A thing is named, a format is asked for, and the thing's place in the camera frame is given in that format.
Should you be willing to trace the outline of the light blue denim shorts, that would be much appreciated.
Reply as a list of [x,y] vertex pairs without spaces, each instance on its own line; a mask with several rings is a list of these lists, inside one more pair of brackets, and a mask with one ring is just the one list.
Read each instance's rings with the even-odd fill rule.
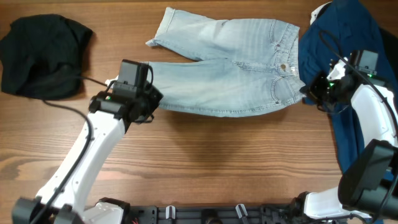
[[216,20],[168,7],[147,42],[186,58],[152,62],[165,110],[216,117],[267,114],[298,103],[299,28],[276,19]]

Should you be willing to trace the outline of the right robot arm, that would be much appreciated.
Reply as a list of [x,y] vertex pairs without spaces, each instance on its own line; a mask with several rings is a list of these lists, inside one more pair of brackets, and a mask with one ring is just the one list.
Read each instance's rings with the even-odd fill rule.
[[313,222],[357,217],[397,219],[397,112],[394,94],[377,77],[378,54],[356,50],[349,58],[332,61],[328,73],[319,73],[301,92],[327,111],[338,103],[357,114],[364,151],[343,174],[337,187],[308,193],[303,213]]

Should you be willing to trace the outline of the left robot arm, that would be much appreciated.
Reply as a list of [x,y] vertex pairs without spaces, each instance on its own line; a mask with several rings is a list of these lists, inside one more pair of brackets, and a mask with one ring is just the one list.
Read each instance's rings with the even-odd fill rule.
[[147,63],[123,60],[119,75],[92,97],[85,124],[66,158],[37,192],[20,198],[13,223],[129,223],[130,204],[101,199],[86,209],[88,194],[110,152],[131,124],[150,123],[162,94]]

